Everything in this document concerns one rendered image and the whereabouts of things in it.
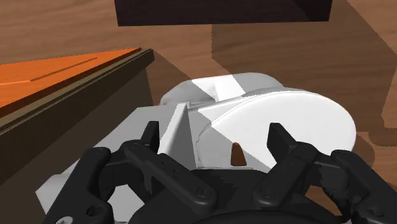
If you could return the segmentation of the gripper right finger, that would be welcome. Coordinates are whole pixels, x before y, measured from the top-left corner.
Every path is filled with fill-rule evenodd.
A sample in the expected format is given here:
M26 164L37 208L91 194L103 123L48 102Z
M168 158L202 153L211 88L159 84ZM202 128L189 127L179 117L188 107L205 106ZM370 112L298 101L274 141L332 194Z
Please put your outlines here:
M267 147L276 165L252 191L255 207L282 224L397 224L397 192L360 156L331 155L295 141L271 123Z

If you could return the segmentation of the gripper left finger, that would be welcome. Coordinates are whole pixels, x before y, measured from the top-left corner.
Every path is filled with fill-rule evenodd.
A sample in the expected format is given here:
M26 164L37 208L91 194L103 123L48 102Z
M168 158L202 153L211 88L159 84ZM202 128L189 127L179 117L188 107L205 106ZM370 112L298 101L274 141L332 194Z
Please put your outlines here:
M56 197L42 224L115 224L108 202L116 186L140 185L154 194L157 180L197 214L214 210L217 193L165 153L159 153L159 122L148 122L140 139L124 142L118 151L105 147L84 152Z

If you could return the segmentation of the orange-topped dark brown table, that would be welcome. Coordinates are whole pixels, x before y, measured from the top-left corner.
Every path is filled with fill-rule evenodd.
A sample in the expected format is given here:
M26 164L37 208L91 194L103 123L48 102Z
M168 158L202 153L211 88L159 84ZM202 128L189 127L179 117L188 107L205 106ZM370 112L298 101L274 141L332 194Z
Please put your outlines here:
M153 100L151 49L126 56L0 118L0 224L41 224L36 190Z

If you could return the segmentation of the dark robot stand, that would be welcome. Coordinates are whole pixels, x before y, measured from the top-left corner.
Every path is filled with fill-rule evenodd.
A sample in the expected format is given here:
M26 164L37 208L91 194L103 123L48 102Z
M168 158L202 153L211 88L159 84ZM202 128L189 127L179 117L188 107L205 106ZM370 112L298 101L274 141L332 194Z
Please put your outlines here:
M333 0L114 0L119 26L325 22Z

